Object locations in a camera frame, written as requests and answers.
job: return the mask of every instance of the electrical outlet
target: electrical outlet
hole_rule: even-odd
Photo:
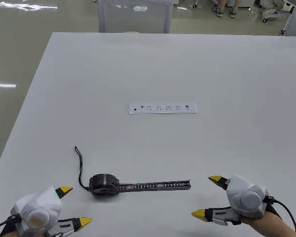
[[[195,103],[129,103],[130,115],[140,114],[196,114]]]

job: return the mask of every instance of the black cable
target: black cable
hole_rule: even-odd
[[[285,208],[285,210],[287,210],[287,212],[288,212],[288,214],[290,215],[290,217],[291,217],[291,219],[292,219],[292,222],[293,222],[293,224],[294,224],[294,227],[295,227],[295,232],[296,232],[296,221],[295,221],[295,219],[294,219],[294,217],[293,217],[293,215],[292,215],[292,213],[290,212],[290,210],[282,203],[282,202],[280,202],[280,201],[278,201],[278,200],[274,200],[274,203],[278,203],[278,204],[280,204],[282,207],[284,207]]]
[[[80,174],[79,174],[79,184],[82,188],[84,188],[85,190],[89,191],[89,188],[84,186],[82,184],[82,181],[81,181],[81,176],[82,176],[82,171],[83,171],[83,157],[82,157],[82,154],[81,152],[79,151],[78,147],[75,146],[74,147],[74,150],[76,151],[76,153],[79,155],[79,159],[80,159]]]
[[[276,200],[274,197],[272,196],[266,196],[265,199],[263,200],[263,202],[267,203],[267,204],[274,204],[274,203],[278,203],[280,204],[282,207],[285,208],[285,210],[288,212],[289,216],[291,217],[292,219],[292,222],[294,224],[294,227],[295,227],[295,232],[296,232],[296,221],[291,213],[291,211],[280,201]]]
[[[3,226],[3,225],[6,225],[10,221],[15,221],[15,220],[16,220],[16,222],[20,222],[21,221],[21,218],[20,218],[20,215],[19,214],[9,216],[7,218],[7,220],[5,220],[2,223],[0,223],[0,227]]]

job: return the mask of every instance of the white table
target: white table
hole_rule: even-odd
[[[128,115],[140,101],[196,102],[199,113]],[[78,185],[75,145],[85,184],[111,173],[192,188],[95,199]],[[190,214],[227,206],[207,177],[234,173],[296,218],[296,38],[54,33],[0,159],[0,222],[22,196],[72,185],[62,217],[93,218],[77,237],[258,236]]]

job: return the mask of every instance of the person's legs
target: person's legs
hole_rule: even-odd
[[[227,0],[218,0],[218,5],[215,4],[215,6],[212,8],[212,11],[216,14],[216,16],[223,17],[226,1]]]
[[[229,16],[231,18],[235,18],[237,16],[237,12],[238,12],[238,7],[241,3],[241,0],[236,0],[234,6],[231,8],[230,12],[229,12]]]

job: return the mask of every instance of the shoe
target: shoe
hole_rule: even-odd
[[[215,13],[217,17],[223,17],[223,11],[219,10],[218,5],[213,6],[212,12]]]
[[[230,18],[236,18],[237,16],[237,12],[233,12],[233,10],[231,9],[230,12],[229,12],[229,17]]]

